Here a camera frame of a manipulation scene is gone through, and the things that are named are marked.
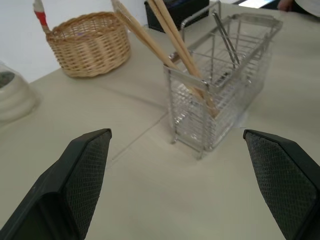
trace stainless steel utensil holder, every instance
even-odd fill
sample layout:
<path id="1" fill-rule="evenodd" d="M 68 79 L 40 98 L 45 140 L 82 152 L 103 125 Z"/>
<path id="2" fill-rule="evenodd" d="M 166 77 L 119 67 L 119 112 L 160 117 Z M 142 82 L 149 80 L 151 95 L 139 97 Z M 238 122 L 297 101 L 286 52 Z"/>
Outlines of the stainless steel utensil holder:
<path id="1" fill-rule="evenodd" d="M 217 6 L 221 13 L 218 1 L 187 18 L 181 26 L 182 38 L 188 21 Z M 196 149 L 198 159 L 218 145 L 262 90 L 271 57 L 270 42 L 282 28 L 282 22 L 272 16 L 250 13 L 228 16 L 220 23 L 227 36 L 221 35 L 221 28 L 216 26 L 188 47 L 202 79 L 188 73 L 177 52 L 170 58 L 180 70 L 164 65 L 173 143 L 179 140 Z M 224 37 L 235 52 L 226 47 Z M 231 54 L 239 62 L 232 60 Z M 202 90 L 203 101 L 186 86 Z M 217 116 L 210 114 L 208 100 L 214 102 Z"/>

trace black container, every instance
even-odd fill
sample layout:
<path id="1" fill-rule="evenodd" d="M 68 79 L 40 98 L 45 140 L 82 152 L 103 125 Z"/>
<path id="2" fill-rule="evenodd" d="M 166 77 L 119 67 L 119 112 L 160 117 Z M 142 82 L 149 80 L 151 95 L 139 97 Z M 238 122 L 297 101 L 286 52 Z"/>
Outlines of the black container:
<path id="1" fill-rule="evenodd" d="M 207 7 L 210 3 L 210 0 L 169 0 L 164 2 L 176 27 L 178 28 L 178 30 L 180 30 L 181 23 L 183 22 L 183 20 L 200 11 L 201 9 Z M 148 2 L 145 1 L 144 5 L 149 28 L 164 33 L 163 28 L 161 27 L 157 17 L 155 16 Z M 200 19 L 203 19 L 204 17 L 207 17 L 208 15 L 209 11 L 201 14 L 199 17 L 196 17 L 195 19 L 190 21 L 186 25 L 186 27 L 193 24 L 196 21 L 199 21 Z"/>

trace wicker basket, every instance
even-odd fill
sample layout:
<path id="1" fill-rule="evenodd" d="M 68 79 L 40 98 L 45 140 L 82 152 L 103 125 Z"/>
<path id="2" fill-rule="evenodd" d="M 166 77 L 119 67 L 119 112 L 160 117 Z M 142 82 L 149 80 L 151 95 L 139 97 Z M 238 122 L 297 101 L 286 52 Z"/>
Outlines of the wicker basket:
<path id="1" fill-rule="evenodd" d="M 119 67 L 131 55 L 125 26 L 113 12 L 73 18 L 49 30 L 45 13 L 35 13 L 61 68 L 70 77 L 94 77 Z"/>

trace white wall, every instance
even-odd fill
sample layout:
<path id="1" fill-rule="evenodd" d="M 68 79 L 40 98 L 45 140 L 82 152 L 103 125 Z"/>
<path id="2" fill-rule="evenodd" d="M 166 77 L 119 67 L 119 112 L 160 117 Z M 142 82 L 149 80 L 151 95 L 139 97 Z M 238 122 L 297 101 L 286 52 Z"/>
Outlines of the white wall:
<path id="1" fill-rule="evenodd" d="M 42 0 L 49 27 L 100 11 L 112 11 L 110 0 Z M 146 24 L 144 0 L 121 1 Z M 33 12 L 33 0 L 0 0 L 0 61 L 32 82 L 59 68 Z"/>

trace table surface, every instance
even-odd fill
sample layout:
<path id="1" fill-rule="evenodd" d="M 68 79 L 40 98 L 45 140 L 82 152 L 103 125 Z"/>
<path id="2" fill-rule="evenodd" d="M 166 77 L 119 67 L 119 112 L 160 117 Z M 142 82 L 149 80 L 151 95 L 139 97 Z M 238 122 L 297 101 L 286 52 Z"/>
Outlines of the table surface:
<path id="1" fill-rule="evenodd" d="M 240 126 L 294 140 L 320 163 L 319 22 L 222 5 L 223 16 L 242 12 L 271 14 L 284 25 L 265 87 Z M 212 27 L 208 18 L 188 27 L 188 42 Z M 165 34 L 150 33 L 173 52 Z M 72 139 L 111 128 L 86 239 L 283 240 L 260 194 L 243 130 L 234 127 L 201 161 L 186 145 L 171 145 L 162 64 L 132 34 L 130 42 L 132 57 L 109 74 L 75 80 L 59 69 L 35 81 L 38 109 L 0 127 L 0 227 Z"/>

